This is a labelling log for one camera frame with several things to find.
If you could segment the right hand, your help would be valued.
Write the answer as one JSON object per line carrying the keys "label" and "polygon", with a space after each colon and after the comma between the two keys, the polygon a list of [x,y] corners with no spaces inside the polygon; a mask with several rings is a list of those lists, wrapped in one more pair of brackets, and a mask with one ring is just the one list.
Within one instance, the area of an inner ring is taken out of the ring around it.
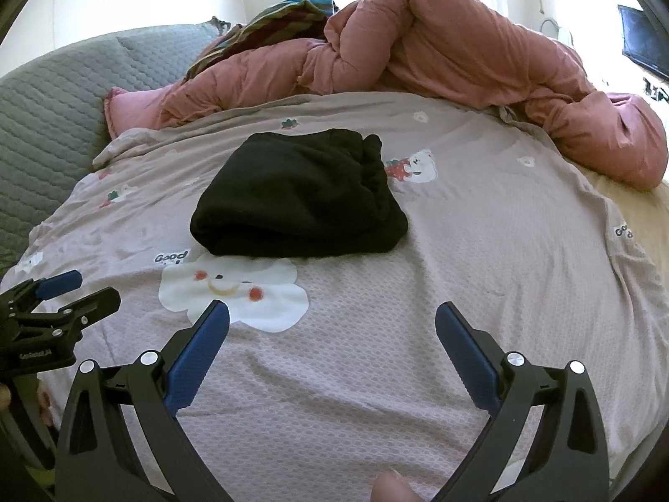
{"label": "right hand", "polygon": [[373,483],[371,502],[423,502],[404,476],[397,470],[380,474]]}

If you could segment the left hand dark nails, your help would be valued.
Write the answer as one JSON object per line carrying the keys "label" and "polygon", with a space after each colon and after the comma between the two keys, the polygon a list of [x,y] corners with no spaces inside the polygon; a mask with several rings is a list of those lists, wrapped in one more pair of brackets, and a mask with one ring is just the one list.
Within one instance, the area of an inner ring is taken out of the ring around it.
{"label": "left hand dark nails", "polygon": [[[37,381],[36,398],[38,402],[38,412],[41,422],[46,427],[53,425],[53,416],[51,412],[51,399],[44,383],[39,379]],[[0,410],[6,411],[11,403],[11,391],[5,384],[0,385]]]}

